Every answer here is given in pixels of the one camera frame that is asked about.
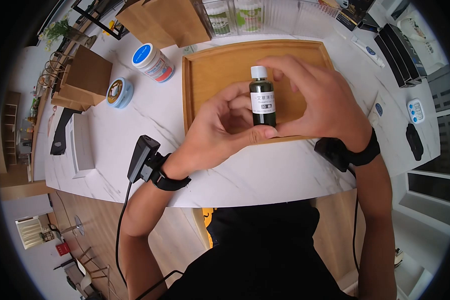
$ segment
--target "clear plastic organizer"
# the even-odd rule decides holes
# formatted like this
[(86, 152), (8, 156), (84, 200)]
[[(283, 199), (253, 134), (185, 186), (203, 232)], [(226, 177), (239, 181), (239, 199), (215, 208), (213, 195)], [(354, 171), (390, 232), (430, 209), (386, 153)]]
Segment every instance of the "clear plastic organizer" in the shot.
[(292, 34), (325, 38), (341, 11), (335, 0), (203, 0), (195, 5), (212, 38)]

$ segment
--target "red box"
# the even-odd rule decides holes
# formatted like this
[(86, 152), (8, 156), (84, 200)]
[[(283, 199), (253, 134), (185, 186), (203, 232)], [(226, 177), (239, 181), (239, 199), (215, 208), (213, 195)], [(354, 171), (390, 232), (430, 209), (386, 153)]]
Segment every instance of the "red box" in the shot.
[(69, 245), (66, 242), (60, 245), (56, 245), (55, 248), (60, 256), (70, 253)]

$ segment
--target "essential oil bottle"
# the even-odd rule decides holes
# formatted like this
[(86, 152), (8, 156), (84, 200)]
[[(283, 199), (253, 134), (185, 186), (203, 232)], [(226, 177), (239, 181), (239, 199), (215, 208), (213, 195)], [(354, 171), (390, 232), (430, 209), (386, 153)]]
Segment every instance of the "essential oil bottle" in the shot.
[(267, 80), (267, 68), (251, 67), (253, 81), (250, 83), (253, 125), (276, 126), (274, 85)]

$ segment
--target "black cable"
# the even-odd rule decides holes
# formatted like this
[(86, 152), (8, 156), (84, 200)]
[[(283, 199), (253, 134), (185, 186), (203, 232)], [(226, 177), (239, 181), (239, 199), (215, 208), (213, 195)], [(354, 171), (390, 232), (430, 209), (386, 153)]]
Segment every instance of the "black cable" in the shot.
[(178, 271), (178, 270), (173, 270), (172, 272), (168, 273), (167, 276), (165, 276), (163, 279), (161, 279), (159, 282), (155, 283), (154, 285), (152, 285), (148, 290), (144, 291), (140, 296), (138, 296), (135, 300), (140, 300), (143, 297), (145, 297), (148, 293), (150, 293), (151, 291), (153, 291), (153, 289), (155, 289), (157, 286), (161, 285), (165, 280), (167, 280), (170, 276), (172, 276), (174, 273), (180, 273), (181, 275), (183, 275), (182, 272)]
[[(350, 166), (347, 166), (347, 170), (350, 171), (350, 173), (352, 173), (352, 175), (353, 175), (353, 177), (355, 177), (355, 179), (357, 179), (357, 176), (355, 175), (355, 171), (352, 170), (352, 168)], [(355, 200), (355, 216), (354, 216), (354, 221), (353, 221), (353, 240), (352, 240), (353, 260), (355, 261), (355, 268), (356, 268), (357, 272), (360, 270), (359, 264), (357, 263), (357, 254), (355, 253), (355, 236), (357, 235), (357, 213), (358, 213), (358, 211), (359, 211), (359, 195), (357, 193), (356, 200)]]
[[(126, 195), (125, 195), (125, 202), (123, 203), (122, 212), (120, 213), (120, 217), (118, 218), (118, 226), (116, 228), (116, 242), (115, 242), (115, 262), (116, 262), (116, 268), (118, 269), (118, 272), (120, 273), (120, 276), (123, 279), (123, 282), (125, 283), (125, 286), (127, 286), (127, 282), (125, 281), (125, 277), (123, 276), (122, 270), (120, 270), (120, 264), (119, 264), (119, 239), (120, 239), (120, 227), (122, 225), (122, 218), (123, 213), (125, 212), (125, 208), (127, 207), (127, 203), (129, 202), (129, 195), (130, 195), (130, 189), (132, 188), (132, 182), (130, 181), (128, 183), (128, 188), (126, 189)], [(153, 289), (155, 289), (157, 286), (162, 284), (165, 280), (167, 280), (170, 276), (172, 276), (174, 273), (180, 273), (183, 275), (182, 272), (178, 270), (174, 270), (170, 273), (168, 273), (167, 276), (165, 276), (163, 279), (161, 279), (159, 282), (155, 283), (150, 287), (148, 290), (144, 291), (140, 296), (138, 296), (138, 299), (141, 299), (145, 297), (148, 293), (150, 293)]]
[(123, 276), (122, 270), (120, 270), (120, 265), (119, 265), (119, 238), (120, 238), (120, 226), (122, 225), (123, 213), (125, 212), (125, 208), (127, 207), (127, 203), (129, 201), (129, 194), (130, 194), (131, 188), (132, 188), (132, 182), (130, 181), (128, 183), (128, 188), (126, 189), (125, 202), (123, 203), (122, 212), (120, 213), (120, 218), (118, 218), (118, 226), (116, 227), (116, 242), (115, 242), (116, 268), (118, 269), (118, 272), (120, 273), (120, 276), (122, 277), (123, 282), (125, 283), (125, 286), (127, 286), (127, 282), (125, 281), (125, 277)]

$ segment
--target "wrist strap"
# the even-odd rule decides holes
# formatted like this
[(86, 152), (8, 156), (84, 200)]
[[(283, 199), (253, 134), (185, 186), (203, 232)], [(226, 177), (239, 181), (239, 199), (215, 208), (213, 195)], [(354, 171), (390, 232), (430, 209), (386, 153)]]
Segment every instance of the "wrist strap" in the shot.
[(375, 129), (373, 129), (373, 127), (372, 136), (370, 136), (370, 141), (368, 142), (365, 150), (355, 153), (347, 149), (347, 159), (356, 167), (367, 165), (374, 158), (376, 158), (378, 154), (380, 154), (380, 145), (378, 144), (377, 135), (375, 134)]
[(167, 175), (162, 171), (162, 165), (168, 159), (171, 153), (168, 153), (166, 156), (162, 157), (157, 164), (154, 166), (153, 171), (150, 174), (151, 182), (157, 188), (164, 191), (177, 191), (183, 187), (185, 187), (192, 179), (190, 177), (186, 177), (182, 180), (170, 179)]

